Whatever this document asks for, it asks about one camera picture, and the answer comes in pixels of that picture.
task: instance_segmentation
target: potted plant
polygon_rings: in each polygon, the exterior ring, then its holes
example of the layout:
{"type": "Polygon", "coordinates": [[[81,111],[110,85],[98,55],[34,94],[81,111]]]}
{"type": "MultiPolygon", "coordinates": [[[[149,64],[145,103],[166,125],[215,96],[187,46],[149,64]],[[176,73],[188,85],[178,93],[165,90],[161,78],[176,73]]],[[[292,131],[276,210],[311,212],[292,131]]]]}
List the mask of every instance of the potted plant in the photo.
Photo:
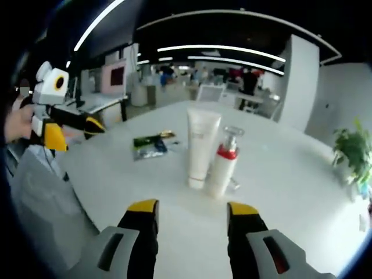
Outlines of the potted plant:
{"type": "Polygon", "coordinates": [[[363,130],[358,119],[354,121],[356,131],[335,130],[333,165],[346,184],[360,185],[368,182],[372,169],[372,144],[370,134],[363,130]]]}

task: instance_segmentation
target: white bottle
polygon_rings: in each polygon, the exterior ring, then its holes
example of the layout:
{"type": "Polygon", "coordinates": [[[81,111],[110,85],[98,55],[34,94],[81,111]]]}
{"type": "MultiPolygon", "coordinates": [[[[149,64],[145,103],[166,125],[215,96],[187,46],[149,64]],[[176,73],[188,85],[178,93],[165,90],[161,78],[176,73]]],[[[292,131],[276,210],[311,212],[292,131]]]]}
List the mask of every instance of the white bottle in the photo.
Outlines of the white bottle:
{"type": "Polygon", "coordinates": [[[224,132],[226,139],[217,150],[206,186],[206,192],[214,198],[220,198],[226,192],[238,161],[237,137],[244,135],[244,130],[232,126],[224,127],[224,132]]]}

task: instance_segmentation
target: ceiling light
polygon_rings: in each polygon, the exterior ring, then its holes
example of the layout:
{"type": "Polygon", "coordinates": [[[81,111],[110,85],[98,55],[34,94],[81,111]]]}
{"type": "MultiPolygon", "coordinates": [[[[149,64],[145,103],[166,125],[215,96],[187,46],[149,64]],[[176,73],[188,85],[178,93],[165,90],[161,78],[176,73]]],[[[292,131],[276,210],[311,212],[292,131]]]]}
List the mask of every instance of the ceiling light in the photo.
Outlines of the ceiling light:
{"type": "Polygon", "coordinates": [[[279,71],[277,69],[273,69],[270,67],[262,66],[256,63],[251,63],[247,61],[241,61],[241,60],[235,60],[230,58],[221,58],[221,57],[210,57],[210,56],[189,56],[188,59],[196,59],[196,60],[216,60],[216,61],[224,61],[224,62],[230,62],[230,63],[237,63],[237,64],[243,64],[247,66],[257,67],[263,70],[272,71],[273,73],[277,73],[280,75],[284,75],[284,72],[279,71]]]}
{"type": "Polygon", "coordinates": [[[280,62],[285,62],[285,59],[279,56],[271,55],[262,51],[255,51],[253,49],[248,48],[238,48],[236,46],[227,46],[227,45],[179,45],[179,46],[170,46],[167,48],[159,48],[158,52],[161,51],[175,51],[177,49],[190,49],[190,48],[216,48],[216,49],[228,49],[230,51],[242,51],[242,52],[249,52],[254,53],[257,55],[266,56],[280,62]]]}
{"type": "Polygon", "coordinates": [[[89,36],[89,34],[98,25],[98,23],[101,22],[101,20],[104,19],[105,16],[107,16],[114,8],[116,8],[117,6],[119,6],[124,1],[125,0],[114,0],[110,5],[107,6],[106,9],[104,9],[102,11],[102,13],[100,13],[99,16],[97,16],[97,18],[86,29],[86,31],[84,32],[84,34],[81,36],[80,40],[77,42],[77,44],[76,44],[76,46],[74,48],[74,51],[78,51],[79,50],[79,48],[81,47],[81,45],[83,44],[83,42],[87,39],[87,37],[89,36]]]}
{"type": "Polygon", "coordinates": [[[150,62],[150,60],[143,60],[143,61],[137,62],[137,65],[142,65],[142,64],[149,63],[149,62],[150,62]]]}
{"type": "Polygon", "coordinates": [[[173,57],[163,57],[163,58],[159,58],[159,61],[168,61],[168,60],[173,60],[173,57]]]}

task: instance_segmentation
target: small packet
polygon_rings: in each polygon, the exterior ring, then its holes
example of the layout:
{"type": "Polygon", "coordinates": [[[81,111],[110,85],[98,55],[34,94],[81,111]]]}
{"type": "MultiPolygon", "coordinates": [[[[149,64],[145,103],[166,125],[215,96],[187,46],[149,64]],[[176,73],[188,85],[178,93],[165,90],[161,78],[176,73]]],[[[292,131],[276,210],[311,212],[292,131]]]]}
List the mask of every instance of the small packet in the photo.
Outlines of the small packet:
{"type": "Polygon", "coordinates": [[[133,139],[134,160],[164,156],[168,152],[160,135],[133,139]]]}

